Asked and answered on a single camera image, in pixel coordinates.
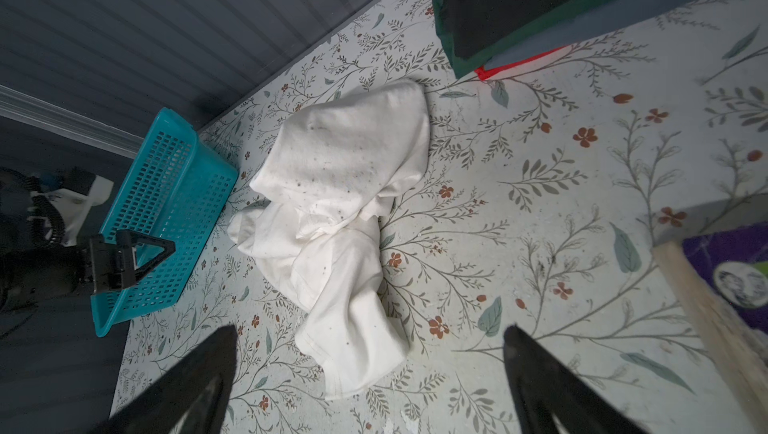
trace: crumpled white shirt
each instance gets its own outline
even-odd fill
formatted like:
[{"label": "crumpled white shirt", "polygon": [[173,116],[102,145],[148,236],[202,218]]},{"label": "crumpled white shirt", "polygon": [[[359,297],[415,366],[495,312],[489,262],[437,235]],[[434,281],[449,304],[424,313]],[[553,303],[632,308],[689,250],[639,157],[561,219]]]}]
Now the crumpled white shirt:
[{"label": "crumpled white shirt", "polygon": [[321,365],[326,399],[367,390],[406,358],[386,316],[378,216],[422,178],[429,122],[409,80],[293,114],[250,187],[271,200],[227,230],[264,277],[309,313],[296,346]]}]

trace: floral tablecloth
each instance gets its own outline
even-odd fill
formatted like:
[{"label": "floral tablecloth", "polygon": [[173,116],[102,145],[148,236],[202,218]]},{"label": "floral tablecloth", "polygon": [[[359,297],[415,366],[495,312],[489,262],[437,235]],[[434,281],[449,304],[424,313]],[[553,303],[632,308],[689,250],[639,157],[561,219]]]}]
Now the floral tablecloth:
[{"label": "floral tablecloth", "polygon": [[[224,432],[518,432],[499,349],[517,323],[652,432],[751,432],[649,248],[765,218],[767,13],[699,0],[482,82],[453,77],[431,0],[381,1],[202,133],[241,176],[178,303],[131,321],[113,409],[235,324]],[[380,295],[412,349],[325,402],[302,313],[224,229],[265,202],[248,182],[287,116],[402,77],[432,143],[380,219]]]}]

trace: round white logo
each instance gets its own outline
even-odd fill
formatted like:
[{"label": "round white logo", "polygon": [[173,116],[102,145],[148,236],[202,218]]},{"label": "round white logo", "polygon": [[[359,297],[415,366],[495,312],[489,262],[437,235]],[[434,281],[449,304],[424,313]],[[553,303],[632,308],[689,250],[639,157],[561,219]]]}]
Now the round white logo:
[{"label": "round white logo", "polygon": [[713,272],[718,291],[732,304],[757,309],[768,304],[768,280],[754,266],[728,261]]}]

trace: dark green fabric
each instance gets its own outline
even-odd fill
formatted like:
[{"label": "dark green fabric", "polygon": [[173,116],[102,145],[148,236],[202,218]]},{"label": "dark green fabric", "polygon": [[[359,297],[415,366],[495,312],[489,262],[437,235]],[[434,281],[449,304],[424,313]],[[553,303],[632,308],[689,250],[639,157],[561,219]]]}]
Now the dark green fabric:
[{"label": "dark green fabric", "polygon": [[458,79],[473,72],[476,68],[483,66],[491,57],[503,53],[518,42],[530,36],[534,36],[559,22],[572,19],[582,12],[587,12],[594,7],[601,6],[608,1],[610,0],[570,0],[565,4],[552,9],[550,12],[536,20],[529,22],[525,26],[520,27],[520,29],[510,33],[508,36],[493,45],[486,47],[470,58],[460,58],[454,55],[453,36],[450,32],[445,30],[443,20],[438,15],[442,11],[443,0],[432,0],[432,4],[434,5],[435,11],[435,30],[437,36],[440,38],[442,48],[446,52],[446,57],[451,63],[454,74],[456,74],[456,79]]}]

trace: teal plastic basket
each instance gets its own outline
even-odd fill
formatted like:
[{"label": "teal plastic basket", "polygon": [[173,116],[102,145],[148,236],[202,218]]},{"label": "teal plastic basket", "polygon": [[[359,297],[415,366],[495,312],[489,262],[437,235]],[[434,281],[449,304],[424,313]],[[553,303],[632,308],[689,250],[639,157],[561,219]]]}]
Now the teal plastic basket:
[{"label": "teal plastic basket", "polygon": [[[200,142],[188,122],[170,109],[159,112],[101,233],[114,244],[117,230],[136,230],[174,241],[176,252],[135,286],[91,296],[97,336],[176,303],[236,180],[235,168]],[[139,246],[137,264],[160,250]]]}]

